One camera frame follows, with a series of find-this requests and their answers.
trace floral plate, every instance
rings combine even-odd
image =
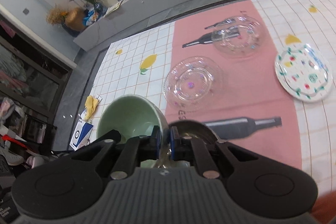
[[[333,82],[329,63],[309,44],[296,43],[278,54],[275,72],[284,89],[304,102],[323,99]]]

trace green bowl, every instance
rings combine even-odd
[[[149,100],[138,95],[124,95],[114,100],[101,116],[97,127],[97,138],[110,130],[119,131],[121,142],[146,135],[150,136],[154,126],[161,130],[161,152],[167,150],[169,127],[162,112]]]

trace metal bowl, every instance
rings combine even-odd
[[[206,125],[193,120],[179,120],[169,124],[169,128],[177,127],[181,137],[190,136],[202,139],[205,144],[215,144],[219,137]]]

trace box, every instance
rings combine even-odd
[[[87,144],[87,141],[90,138],[92,128],[93,128],[92,124],[89,124],[88,122],[85,122],[82,119],[78,120],[70,142],[70,146],[75,151]]]

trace grid pattern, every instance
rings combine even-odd
[[[168,23],[110,45],[90,92],[90,95],[102,97],[91,117],[91,142],[96,139],[97,125],[104,110],[122,95],[146,97],[165,113],[167,102],[162,94],[162,86],[170,71],[174,25],[175,22]],[[142,61],[152,54],[157,54],[156,61],[141,75]]]
[[[294,99],[301,139],[302,170],[311,175],[319,195],[336,190],[336,0],[252,0],[280,52],[287,35],[309,43],[329,61],[334,85],[321,102]],[[311,6],[317,12],[309,12]]]

